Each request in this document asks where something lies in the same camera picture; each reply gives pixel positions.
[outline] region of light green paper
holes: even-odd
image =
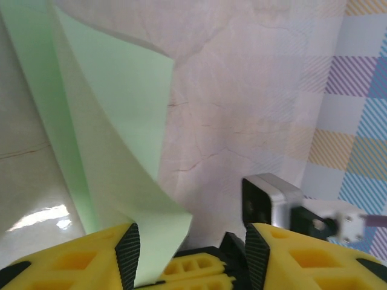
[[[133,132],[132,122],[141,130],[150,130],[149,134],[159,128],[164,131],[164,124],[157,123],[157,110],[166,110],[166,103],[155,99],[169,95],[172,62],[93,30],[55,6],[50,7],[50,16],[80,155],[99,221],[103,227],[127,221],[138,223],[141,251],[135,286],[154,283],[186,237],[192,216],[161,190],[149,168],[141,166],[135,150],[132,153],[131,138],[143,136]],[[84,55],[87,52],[94,57]],[[122,107],[130,114],[125,114]]]
[[[0,9],[86,233],[98,230],[65,97],[44,0],[0,0]]]

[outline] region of checkered pattern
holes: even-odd
[[[378,54],[372,45],[365,48],[368,55],[351,52],[353,47],[366,47],[359,40],[372,33],[359,27],[369,27],[373,17],[384,18],[378,23],[386,25],[386,13],[385,1],[348,1],[340,55],[331,62],[302,185],[306,195],[342,199],[369,214],[386,214],[387,206],[387,28],[384,34],[373,34]],[[354,33],[363,35],[345,37]],[[343,55],[343,47],[349,55]],[[365,240],[350,247],[387,260],[387,230],[369,227]]]

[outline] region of paper sheet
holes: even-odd
[[[98,230],[45,14],[45,1],[2,0],[0,9],[86,233]]]
[[[50,138],[64,122],[55,116],[63,114],[66,105],[71,119],[68,113],[65,121],[74,124],[73,141],[79,148],[98,222],[102,228],[127,221],[138,223],[141,254],[135,285],[155,282],[186,237],[191,220],[191,215],[153,180],[160,159],[173,61],[95,31],[51,2],[49,14],[67,104],[48,15],[8,0],[1,4]],[[54,92],[49,91],[49,77],[57,80]],[[54,98],[61,105],[51,104]],[[70,140],[61,137],[67,147]],[[57,154],[62,162],[68,157]]]

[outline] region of marble surface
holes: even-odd
[[[59,3],[175,60],[159,182],[193,213],[189,247],[243,237],[243,176],[301,184],[345,0]]]
[[[0,269],[84,234],[0,17]]]

